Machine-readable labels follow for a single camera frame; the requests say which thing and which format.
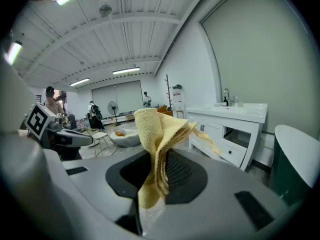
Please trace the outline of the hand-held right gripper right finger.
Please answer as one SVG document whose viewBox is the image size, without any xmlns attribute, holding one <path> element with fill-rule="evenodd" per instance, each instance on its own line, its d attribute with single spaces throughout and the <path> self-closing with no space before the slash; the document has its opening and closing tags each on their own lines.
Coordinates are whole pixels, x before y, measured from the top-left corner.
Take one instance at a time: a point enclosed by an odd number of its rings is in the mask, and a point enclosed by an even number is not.
<svg viewBox="0 0 320 240">
<path fill-rule="evenodd" d="M 150 240 L 271 240 L 288 225 L 297 206 L 288 206 L 276 193 L 252 175 L 228 163 L 173 149 L 202 166 L 207 185 L 194 200 L 167 204 L 147 233 Z M 269 223 L 257 228 L 236 194 L 251 193 L 270 216 Z"/>
</svg>

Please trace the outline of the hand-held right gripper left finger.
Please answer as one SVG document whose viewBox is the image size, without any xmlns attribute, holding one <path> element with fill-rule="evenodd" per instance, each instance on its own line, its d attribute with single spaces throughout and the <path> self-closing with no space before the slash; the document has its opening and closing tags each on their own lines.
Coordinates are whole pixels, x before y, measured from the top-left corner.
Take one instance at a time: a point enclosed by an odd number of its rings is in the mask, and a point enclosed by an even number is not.
<svg viewBox="0 0 320 240">
<path fill-rule="evenodd" d="M 61 161 L 18 134 L 0 137 L 0 179 L 37 238 L 141 238 L 136 163 L 144 151 Z"/>
</svg>

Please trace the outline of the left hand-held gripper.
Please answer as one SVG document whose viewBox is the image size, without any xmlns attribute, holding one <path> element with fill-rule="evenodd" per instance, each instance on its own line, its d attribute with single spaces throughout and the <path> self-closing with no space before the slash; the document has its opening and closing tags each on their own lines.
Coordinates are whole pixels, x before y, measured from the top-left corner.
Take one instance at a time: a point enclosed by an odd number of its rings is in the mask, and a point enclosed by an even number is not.
<svg viewBox="0 0 320 240">
<path fill-rule="evenodd" d="M 44 149 L 50 149 L 63 161 L 80 160 L 80 147 L 94 142 L 90 135 L 67 129 L 63 126 L 63 116 L 55 114 L 39 102 L 34 102 L 24 119 L 28 136 Z"/>
</svg>

